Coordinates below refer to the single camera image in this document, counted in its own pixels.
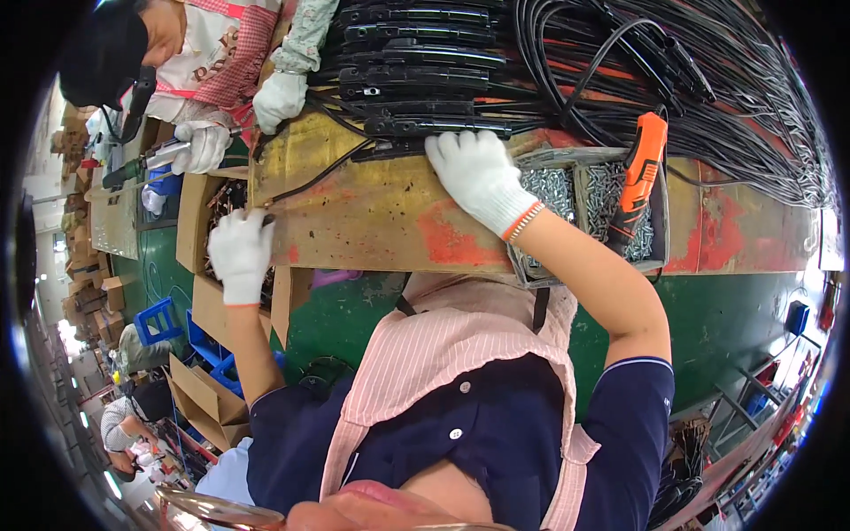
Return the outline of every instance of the table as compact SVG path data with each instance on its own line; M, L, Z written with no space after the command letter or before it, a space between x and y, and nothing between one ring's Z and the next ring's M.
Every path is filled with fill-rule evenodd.
M273 47L286 34L282 21ZM266 61L261 79L274 66ZM251 205L318 175L361 138L305 108L247 170ZM508 143L513 155L548 142L580 145L560 131L537 130ZM725 179L697 161L671 165L694 180ZM843 263L836 246L821 256L821 212L785 206L744 185L698 188L670 176L670 262L664 274L802 271ZM270 209L278 218L273 265L307 268L467 273L512 272L505 245L461 211L422 157L354 164Z

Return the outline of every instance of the floor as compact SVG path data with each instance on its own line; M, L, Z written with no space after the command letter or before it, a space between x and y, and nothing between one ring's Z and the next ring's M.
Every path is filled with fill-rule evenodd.
M184 321L193 277L174 259L176 234L176 228L145 231L139 236L139 261L113 257L116 274L138 279L124 288L128 318L170 294ZM336 356L356 366L375 324L394 306L402 281L403 274L372 273L313 291L292 315L287 379L292 381L299 367L318 356ZM656 289L670 320L677 379L673 412L701 403L715 384L734 388L740 380L737 366L751 368L766 353L778 352L788 340L783 322L789 302L802 299L817 308L822 287L818 270L662 277ZM814 322L813 315L810 328ZM602 373L608 337L580 308L571 341L580 419ZM271 344L282 350L274 335Z

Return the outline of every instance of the pink checkered apron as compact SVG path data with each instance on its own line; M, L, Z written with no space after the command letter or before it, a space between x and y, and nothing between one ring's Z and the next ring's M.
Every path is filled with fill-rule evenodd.
M535 335L530 329L534 297L527 290L502 277L434 278L437 282L428 287L405 289L416 315L393 311L372 333L328 449L320 500L339 490L349 457L371 426L400 415L463 372L532 352L549 361L564 386L561 472L541 529L571 531L587 462L600 448L574 424L575 378L567 347L575 297L562 286L552 288L546 322ZM422 279L411 277L408 288L417 280Z
M156 82L156 90L216 105L233 116L238 125L250 127L254 120L252 98L258 90L257 79L268 55L279 14L258 5L243 6L224 0L185 2L238 19L239 43L229 64L202 82L197 90L178 90L160 81ZM245 131L242 139L251 145L251 131Z

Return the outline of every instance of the ceiling light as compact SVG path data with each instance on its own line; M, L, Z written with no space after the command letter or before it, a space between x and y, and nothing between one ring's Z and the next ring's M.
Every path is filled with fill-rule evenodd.
M118 483L115 483L115 478L112 477L112 474L108 470L104 470L104 477L106 477L106 482L109 484L109 488L112 489L112 493L120 500L122 498L121 489L118 488Z

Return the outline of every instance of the hand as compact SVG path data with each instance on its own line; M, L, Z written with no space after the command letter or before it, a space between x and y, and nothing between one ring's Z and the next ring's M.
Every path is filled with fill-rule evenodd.
M210 232L207 251L212 269L224 284L225 306L260 303L260 290L271 261L271 239L275 223L263 226L265 210L255 208L248 216L234 210L218 221Z
M254 114L263 133L275 134L281 121L301 114L306 93L306 76L284 72L269 76L254 96Z
M224 150L233 142L230 130L214 121L184 121L174 129L174 137L192 143L189 151L178 153L174 159L174 175L206 173L217 168L224 160Z
M425 152L452 199L503 240L539 202L519 185L519 170L492 131L428 137Z

